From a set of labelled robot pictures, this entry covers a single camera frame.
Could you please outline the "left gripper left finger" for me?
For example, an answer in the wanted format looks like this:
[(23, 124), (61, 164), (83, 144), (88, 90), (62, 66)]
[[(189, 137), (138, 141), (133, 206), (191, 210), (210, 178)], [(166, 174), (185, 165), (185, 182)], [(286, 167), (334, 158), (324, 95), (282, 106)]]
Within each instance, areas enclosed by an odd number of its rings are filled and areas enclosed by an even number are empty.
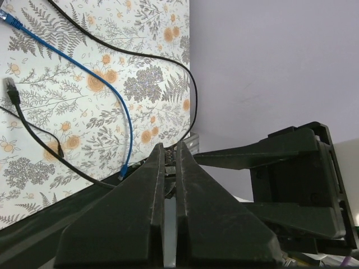
[(162, 268), (164, 180), (159, 143), (140, 168), (64, 229), (54, 267)]

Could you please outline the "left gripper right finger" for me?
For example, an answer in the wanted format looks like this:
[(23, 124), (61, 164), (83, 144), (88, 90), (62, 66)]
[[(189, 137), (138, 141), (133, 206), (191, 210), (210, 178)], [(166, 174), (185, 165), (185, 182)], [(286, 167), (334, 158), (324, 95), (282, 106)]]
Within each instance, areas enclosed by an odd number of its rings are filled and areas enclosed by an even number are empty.
[(278, 268), (277, 236), (195, 161), (176, 153), (176, 266)]

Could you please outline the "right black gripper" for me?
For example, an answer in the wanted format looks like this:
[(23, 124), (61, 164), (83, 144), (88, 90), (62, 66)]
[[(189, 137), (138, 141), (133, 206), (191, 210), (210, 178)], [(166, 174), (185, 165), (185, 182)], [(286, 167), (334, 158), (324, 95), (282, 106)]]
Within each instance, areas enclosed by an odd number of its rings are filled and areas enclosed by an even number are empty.
[(283, 249), (357, 249), (358, 235), (327, 126), (312, 122), (251, 145), (194, 155), (200, 165), (251, 169), (243, 205)]

